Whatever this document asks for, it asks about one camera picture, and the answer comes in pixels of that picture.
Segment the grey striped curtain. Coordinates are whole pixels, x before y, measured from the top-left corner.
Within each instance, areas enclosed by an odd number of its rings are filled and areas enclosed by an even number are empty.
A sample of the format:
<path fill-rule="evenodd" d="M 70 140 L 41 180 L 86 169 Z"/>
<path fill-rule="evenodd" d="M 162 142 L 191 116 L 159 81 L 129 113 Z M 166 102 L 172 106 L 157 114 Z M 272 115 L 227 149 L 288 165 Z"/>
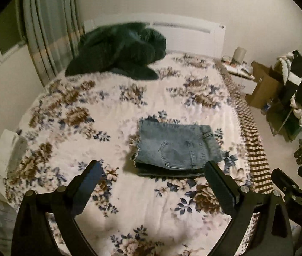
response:
<path fill-rule="evenodd" d="M 78 55 L 83 29 L 76 0 L 22 0 L 27 45 L 43 86 Z"/>

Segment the white bedside table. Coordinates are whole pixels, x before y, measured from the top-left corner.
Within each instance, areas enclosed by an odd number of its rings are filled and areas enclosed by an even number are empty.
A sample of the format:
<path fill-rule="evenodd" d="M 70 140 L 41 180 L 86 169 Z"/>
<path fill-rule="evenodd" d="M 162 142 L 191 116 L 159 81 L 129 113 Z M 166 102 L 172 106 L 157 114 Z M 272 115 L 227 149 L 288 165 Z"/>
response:
<path fill-rule="evenodd" d="M 249 69 L 244 65 L 232 64 L 231 60 L 232 58 L 229 56 L 222 57 L 221 63 L 223 67 L 228 71 L 233 82 L 239 87 L 240 92 L 252 95 L 257 86 L 254 75 L 249 74 Z"/>

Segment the clothes pile on rack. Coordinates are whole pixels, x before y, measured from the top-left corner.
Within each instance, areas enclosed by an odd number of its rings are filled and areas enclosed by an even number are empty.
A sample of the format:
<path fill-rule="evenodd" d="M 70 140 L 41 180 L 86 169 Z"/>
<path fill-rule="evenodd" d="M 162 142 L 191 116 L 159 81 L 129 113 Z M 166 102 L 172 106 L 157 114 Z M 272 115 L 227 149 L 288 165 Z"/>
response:
<path fill-rule="evenodd" d="M 267 121 L 274 136 L 283 131 L 292 141 L 302 131 L 302 55 L 295 50 L 278 57 L 272 71 L 282 85 L 268 103 Z"/>

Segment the brown cardboard box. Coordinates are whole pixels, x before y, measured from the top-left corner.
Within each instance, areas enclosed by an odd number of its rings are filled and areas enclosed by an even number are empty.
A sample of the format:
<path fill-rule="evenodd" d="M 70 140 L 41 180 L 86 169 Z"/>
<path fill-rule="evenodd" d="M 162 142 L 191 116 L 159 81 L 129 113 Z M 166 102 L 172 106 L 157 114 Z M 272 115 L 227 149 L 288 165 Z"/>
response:
<path fill-rule="evenodd" d="M 283 87 L 282 75 L 256 61 L 251 63 L 253 75 L 257 83 L 252 94 L 247 94 L 246 102 L 250 107 L 261 109 L 267 102 L 276 98 L 278 92 Z"/>

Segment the blue denim ripped jeans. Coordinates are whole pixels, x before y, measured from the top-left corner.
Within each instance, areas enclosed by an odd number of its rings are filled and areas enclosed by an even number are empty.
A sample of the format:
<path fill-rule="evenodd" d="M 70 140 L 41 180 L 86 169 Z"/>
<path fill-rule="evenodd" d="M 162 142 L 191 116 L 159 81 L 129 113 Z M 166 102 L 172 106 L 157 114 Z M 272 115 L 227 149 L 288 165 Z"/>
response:
<path fill-rule="evenodd" d="M 197 177 L 205 164 L 223 159 L 208 125 L 180 125 L 155 120 L 139 122 L 133 161 L 140 175 Z"/>

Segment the dark green fluffy blanket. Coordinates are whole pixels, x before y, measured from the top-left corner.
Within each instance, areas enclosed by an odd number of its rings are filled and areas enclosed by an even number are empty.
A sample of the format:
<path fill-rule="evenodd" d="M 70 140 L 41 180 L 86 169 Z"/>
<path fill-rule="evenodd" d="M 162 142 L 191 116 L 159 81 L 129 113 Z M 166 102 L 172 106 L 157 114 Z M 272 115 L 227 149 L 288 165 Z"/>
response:
<path fill-rule="evenodd" d="M 65 76 L 112 72 L 134 80 L 157 80 L 149 65 L 163 59 L 166 48 L 166 38 L 144 23 L 100 26 L 80 38 L 79 54 Z"/>

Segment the floral white bed blanket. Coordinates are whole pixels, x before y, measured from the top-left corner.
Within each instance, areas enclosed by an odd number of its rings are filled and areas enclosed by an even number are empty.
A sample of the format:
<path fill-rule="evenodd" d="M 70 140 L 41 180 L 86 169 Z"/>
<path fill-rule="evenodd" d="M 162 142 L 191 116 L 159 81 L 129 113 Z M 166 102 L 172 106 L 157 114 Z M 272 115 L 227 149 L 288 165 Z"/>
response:
<path fill-rule="evenodd" d="M 51 81 L 22 117 L 27 150 L 0 193 L 15 209 L 28 190 L 66 186 L 92 160 L 103 175 L 76 222 L 99 255 L 207 255 L 231 218 L 205 178 L 138 175 L 145 120 L 208 125 L 219 167 L 239 185 L 269 193 L 270 168 L 250 107 L 214 60 L 168 54 L 159 78 L 89 73 Z"/>

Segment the white bed headboard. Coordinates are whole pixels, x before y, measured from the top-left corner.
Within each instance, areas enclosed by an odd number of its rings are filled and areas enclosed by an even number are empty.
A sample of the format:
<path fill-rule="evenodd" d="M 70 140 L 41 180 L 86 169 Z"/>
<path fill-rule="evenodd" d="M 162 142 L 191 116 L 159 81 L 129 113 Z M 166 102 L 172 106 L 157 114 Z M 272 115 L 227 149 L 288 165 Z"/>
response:
<path fill-rule="evenodd" d="M 223 52 L 226 27 L 219 23 L 164 13 L 105 15 L 84 21 L 85 33 L 103 25 L 142 22 L 159 31 L 167 40 L 167 50 L 211 58 Z"/>

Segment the white cylindrical lamp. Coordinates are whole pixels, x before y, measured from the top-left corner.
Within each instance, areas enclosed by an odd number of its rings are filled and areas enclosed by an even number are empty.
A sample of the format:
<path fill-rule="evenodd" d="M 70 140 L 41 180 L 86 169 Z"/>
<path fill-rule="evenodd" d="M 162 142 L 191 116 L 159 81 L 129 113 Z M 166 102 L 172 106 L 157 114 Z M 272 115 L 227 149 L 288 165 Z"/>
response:
<path fill-rule="evenodd" d="M 232 60 L 234 63 L 242 64 L 246 55 L 246 49 L 237 47 L 234 51 Z"/>

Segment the white pillow at bedside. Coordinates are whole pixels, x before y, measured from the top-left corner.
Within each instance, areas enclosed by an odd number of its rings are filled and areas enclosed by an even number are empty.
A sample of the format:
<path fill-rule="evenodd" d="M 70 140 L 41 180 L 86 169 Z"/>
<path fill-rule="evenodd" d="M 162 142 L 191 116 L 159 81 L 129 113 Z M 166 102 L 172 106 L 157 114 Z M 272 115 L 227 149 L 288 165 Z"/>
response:
<path fill-rule="evenodd" d="M 25 137 L 5 129 L 0 137 L 0 193 L 6 199 L 5 183 L 16 175 L 16 170 L 26 152 Z"/>

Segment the dark slippers on floor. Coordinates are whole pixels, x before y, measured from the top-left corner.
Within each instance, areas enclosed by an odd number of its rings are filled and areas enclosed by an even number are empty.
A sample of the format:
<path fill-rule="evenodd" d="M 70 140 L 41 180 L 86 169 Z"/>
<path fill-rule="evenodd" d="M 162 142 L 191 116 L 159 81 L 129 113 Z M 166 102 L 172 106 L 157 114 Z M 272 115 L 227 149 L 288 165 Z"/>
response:
<path fill-rule="evenodd" d="M 302 164 L 302 139 L 299 139 L 299 148 L 294 152 L 294 158 L 298 165 Z"/>

